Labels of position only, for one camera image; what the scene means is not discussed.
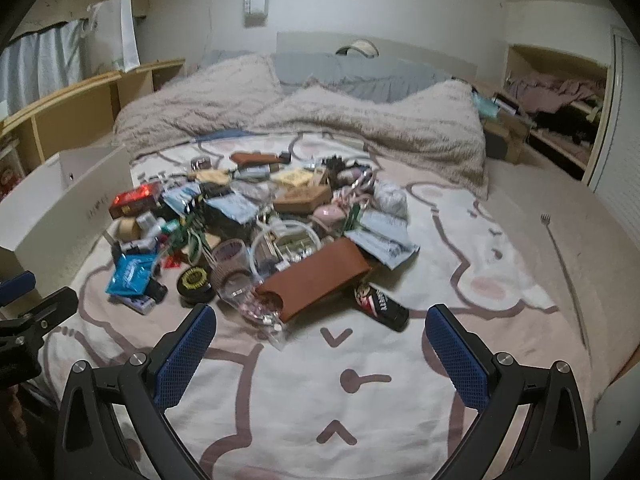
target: open white storage box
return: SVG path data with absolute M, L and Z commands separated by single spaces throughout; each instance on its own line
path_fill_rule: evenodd
M 123 146 L 79 148 L 53 155 L 0 202 L 0 280 L 36 276 L 36 294 L 9 314 L 70 285 L 111 224 L 114 197 L 131 188 Z

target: headboard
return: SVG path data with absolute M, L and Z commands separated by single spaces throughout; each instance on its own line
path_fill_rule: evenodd
M 380 51 L 380 56 L 428 63 L 462 79 L 468 81 L 476 79 L 477 65 L 457 57 L 447 56 L 447 54 L 436 50 L 372 36 L 338 32 L 279 32 L 276 39 L 276 52 L 328 52 L 334 54 L 340 47 L 359 38 L 372 41 Z

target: screw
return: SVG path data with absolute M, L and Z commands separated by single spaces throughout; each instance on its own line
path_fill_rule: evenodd
M 139 352 L 137 354 L 133 354 L 130 358 L 129 358 L 129 363 L 131 363 L 134 366 L 140 366 L 141 364 L 143 364 L 146 361 L 146 355 L 143 354 L 142 352 Z
M 85 368 L 86 368 L 86 361 L 76 361 L 74 365 L 71 367 L 71 370 L 74 373 L 79 374 L 80 372 L 84 372 Z
M 556 363 L 556 369 L 561 373 L 561 374 L 567 374 L 571 371 L 571 367 L 565 363 L 564 361 L 558 361 Z
M 507 352 L 500 352 L 495 356 L 498 359 L 498 362 L 504 366 L 511 366 L 513 364 L 513 356 L 511 354 L 507 354 Z

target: window curtain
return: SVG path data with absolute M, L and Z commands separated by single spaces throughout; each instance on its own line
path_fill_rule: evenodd
M 7 101 L 10 115 L 90 76 L 81 37 L 83 22 L 74 20 L 27 34 L 2 51 L 0 101 Z

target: white door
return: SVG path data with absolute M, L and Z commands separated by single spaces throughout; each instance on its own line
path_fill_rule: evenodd
M 614 34 L 609 126 L 590 188 L 640 248 L 640 47 Z

